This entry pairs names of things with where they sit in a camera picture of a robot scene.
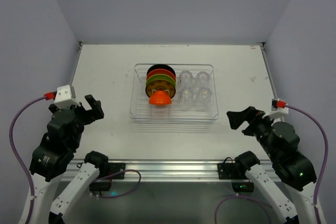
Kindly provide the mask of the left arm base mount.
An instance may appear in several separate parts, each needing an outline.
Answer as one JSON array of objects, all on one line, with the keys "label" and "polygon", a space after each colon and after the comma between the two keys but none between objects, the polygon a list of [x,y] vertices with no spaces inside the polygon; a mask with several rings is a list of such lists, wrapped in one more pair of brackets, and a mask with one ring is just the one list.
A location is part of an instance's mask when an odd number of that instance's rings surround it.
[{"label": "left arm base mount", "polygon": [[[109,163],[102,172],[100,172],[98,178],[105,177],[108,175],[115,174],[117,172],[121,172],[126,167],[125,163]],[[119,174],[117,176],[113,176],[112,178],[109,178],[108,180],[100,180],[97,182],[92,182],[89,185],[89,190],[91,193],[98,193],[99,195],[102,194],[104,191],[109,191],[112,186],[112,182],[114,180],[123,180],[124,179],[124,173]]]}]

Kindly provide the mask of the green plate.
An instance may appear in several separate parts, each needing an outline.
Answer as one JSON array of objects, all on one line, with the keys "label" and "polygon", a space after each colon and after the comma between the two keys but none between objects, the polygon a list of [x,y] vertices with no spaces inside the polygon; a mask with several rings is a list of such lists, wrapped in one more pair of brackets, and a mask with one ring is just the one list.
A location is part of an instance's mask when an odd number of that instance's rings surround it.
[{"label": "green plate", "polygon": [[148,85],[152,81],[157,81],[157,80],[168,81],[169,83],[176,86],[176,81],[172,77],[170,77],[166,74],[155,74],[155,75],[149,77],[146,81],[146,85]]}]

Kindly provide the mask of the orange bowl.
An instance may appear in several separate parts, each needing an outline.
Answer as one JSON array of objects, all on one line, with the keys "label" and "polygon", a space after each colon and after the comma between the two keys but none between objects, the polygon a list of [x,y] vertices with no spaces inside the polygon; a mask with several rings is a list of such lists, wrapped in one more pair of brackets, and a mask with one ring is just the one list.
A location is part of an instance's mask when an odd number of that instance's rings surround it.
[{"label": "orange bowl", "polygon": [[170,105],[172,104],[172,99],[170,97],[169,91],[168,90],[159,90],[153,91],[153,94],[149,98],[149,104],[150,105]]}]

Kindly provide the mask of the black plate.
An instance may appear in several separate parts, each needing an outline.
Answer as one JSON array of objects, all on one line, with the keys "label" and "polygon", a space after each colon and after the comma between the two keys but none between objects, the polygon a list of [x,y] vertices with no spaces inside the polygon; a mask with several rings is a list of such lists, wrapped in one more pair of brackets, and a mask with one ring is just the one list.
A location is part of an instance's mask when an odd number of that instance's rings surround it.
[{"label": "black plate", "polygon": [[164,69],[167,70],[169,72],[171,72],[174,76],[176,76],[176,73],[174,71],[174,69],[172,67],[170,67],[169,65],[166,64],[155,64],[152,65],[148,70],[146,74],[149,74],[151,71],[156,70],[156,69]]}]

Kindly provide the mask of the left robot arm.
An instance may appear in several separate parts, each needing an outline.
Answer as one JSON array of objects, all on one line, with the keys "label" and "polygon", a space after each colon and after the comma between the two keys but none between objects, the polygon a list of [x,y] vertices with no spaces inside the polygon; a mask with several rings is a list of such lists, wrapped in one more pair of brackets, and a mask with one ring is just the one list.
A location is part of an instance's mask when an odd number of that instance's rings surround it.
[{"label": "left robot arm", "polygon": [[47,124],[47,132],[32,154],[28,170],[29,193],[20,223],[63,223],[79,196],[99,175],[107,172],[108,157],[91,151],[68,187],[58,198],[54,197],[79,148],[85,126],[104,117],[100,101],[92,95],[86,95],[85,99],[90,110],[82,104],[72,104],[64,109],[55,104],[49,106],[53,115]]}]

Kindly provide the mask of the orange plate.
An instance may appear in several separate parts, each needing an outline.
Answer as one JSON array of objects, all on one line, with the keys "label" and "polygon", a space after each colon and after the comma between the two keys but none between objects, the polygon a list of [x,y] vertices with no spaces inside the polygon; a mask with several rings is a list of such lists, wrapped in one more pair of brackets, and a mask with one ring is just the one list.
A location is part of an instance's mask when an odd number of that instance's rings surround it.
[{"label": "orange plate", "polygon": [[147,74],[146,79],[148,80],[150,77],[157,74],[163,74],[165,76],[171,77],[174,81],[176,80],[176,75],[173,72],[166,69],[154,69]]}]

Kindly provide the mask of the yellow patterned plate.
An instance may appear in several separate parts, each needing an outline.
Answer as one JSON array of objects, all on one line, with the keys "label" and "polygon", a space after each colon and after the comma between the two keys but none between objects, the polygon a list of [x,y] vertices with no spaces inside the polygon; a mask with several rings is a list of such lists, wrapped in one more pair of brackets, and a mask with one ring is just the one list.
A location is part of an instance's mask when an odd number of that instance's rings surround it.
[{"label": "yellow patterned plate", "polygon": [[170,98],[173,98],[176,94],[176,87],[166,80],[154,80],[146,85],[145,92],[148,97],[151,97],[157,91],[164,91]]}]

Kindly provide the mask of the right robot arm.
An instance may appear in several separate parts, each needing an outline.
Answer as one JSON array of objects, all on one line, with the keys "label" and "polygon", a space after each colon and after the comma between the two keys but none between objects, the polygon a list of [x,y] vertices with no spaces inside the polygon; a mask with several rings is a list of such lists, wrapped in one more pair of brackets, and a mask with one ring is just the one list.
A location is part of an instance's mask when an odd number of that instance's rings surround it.
[{"label": "right robot arm", "polygon": [[317,175],[311,161],[298,150],[300,137],[294,126],[277,121],[291,108],[287,103],[275,100],[269,113],[253,106],[226,113],[233,130],[248,123],[242,133],[256,138],[268,155],[275,174],[290,192],[290,199],[269,178],[253,152],[240,154],[233,164],[240,175],[257,186],[282,223],[325,223],[318,199],[323,175]]}]

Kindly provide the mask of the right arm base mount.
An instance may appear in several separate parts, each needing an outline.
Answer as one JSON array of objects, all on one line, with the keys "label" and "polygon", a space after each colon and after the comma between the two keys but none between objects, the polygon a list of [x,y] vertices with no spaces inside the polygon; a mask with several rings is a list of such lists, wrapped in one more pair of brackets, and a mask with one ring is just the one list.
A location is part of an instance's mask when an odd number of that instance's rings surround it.
[{"label": "right arm base mount", "polygon": [[231,157],[227,157],[217,164],[217,172],[220,180],[231,181],[232,189],[235,193],[240,195],[254,192],[254,184],[238,170],[235,161]]}]

